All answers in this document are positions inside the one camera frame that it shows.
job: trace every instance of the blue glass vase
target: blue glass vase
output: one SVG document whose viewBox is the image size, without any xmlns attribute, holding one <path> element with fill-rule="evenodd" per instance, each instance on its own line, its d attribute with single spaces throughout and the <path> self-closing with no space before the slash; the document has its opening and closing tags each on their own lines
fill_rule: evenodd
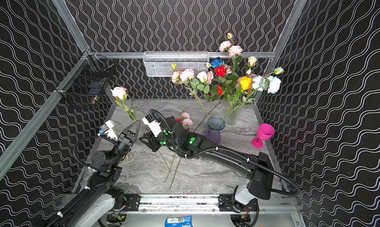
<svg viewBox="0 0 380 227">
<path fill-rule="evenodd" d="M 207 126 L 209 127 L 206 138 L 212 140 L 216 144 L 220 144 L 221 131 L 226 126 L 226 122 L 223 121 L 220 116 L 212 116 L 207 120 Z"/>
</svg>

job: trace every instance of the white label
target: white label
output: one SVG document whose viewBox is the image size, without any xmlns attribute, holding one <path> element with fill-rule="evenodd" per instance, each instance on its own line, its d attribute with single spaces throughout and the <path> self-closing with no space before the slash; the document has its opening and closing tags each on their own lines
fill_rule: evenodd
<svg viewBox="0 0 380 227">
<path fill-rule="evenodd" d="M 185 218 L 184 217 L 168 218 L 168 224 L 183 223 L 183 222 L 185 222 Z"/>
</svg>

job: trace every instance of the pink goblet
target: pink goblet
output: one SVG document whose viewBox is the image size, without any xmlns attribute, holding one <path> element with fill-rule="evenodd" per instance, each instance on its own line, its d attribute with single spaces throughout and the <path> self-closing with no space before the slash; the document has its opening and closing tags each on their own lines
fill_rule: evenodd
<svg viewBox="0 0 380 227">
<path fill-rule="evenodd" d="M 252 140 L 252 145 L 261 149 L 264 146 L 263 141 L 268 140 L 274 135 L 274 128 L 269 124 L 262 124 L 257 131 L 257 138 Z"/>
</svg>

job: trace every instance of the clear glass vase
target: clear glass vase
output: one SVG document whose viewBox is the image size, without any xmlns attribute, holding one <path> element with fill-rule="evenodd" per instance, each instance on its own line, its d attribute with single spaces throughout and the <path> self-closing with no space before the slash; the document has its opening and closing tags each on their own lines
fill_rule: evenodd
<svg viewBox="0 0 380 227">
<path fill-rule="evenodd" d="M 216 144 L 220 144 L 221 140 L 221 131 L 226 126 L 226 122 L 223 121 L 223 118 L 220 116 L 212 116 L 207 120 L 207 126 L 209 127 L 206 138 L 212 140 Z"/>
<path fill-rule="evenodd" d="M 227 118 L 225 119 L 227 125 L 235 125 L 240 115 L 240 107 L 236 108 L 233 112 L 231 112 Z"/>
</svg>

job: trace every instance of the blue object in basket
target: blue object in basket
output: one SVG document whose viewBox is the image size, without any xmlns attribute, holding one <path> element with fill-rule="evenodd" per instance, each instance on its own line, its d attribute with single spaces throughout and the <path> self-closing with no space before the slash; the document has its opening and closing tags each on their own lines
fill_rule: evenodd
<svg viewBox="0 0 380 227">
<path fill-rule="evenodd" d="M 193 227 L 191 224 L 191 216 L 166 218 L 165 227 Z"/>
</svg>

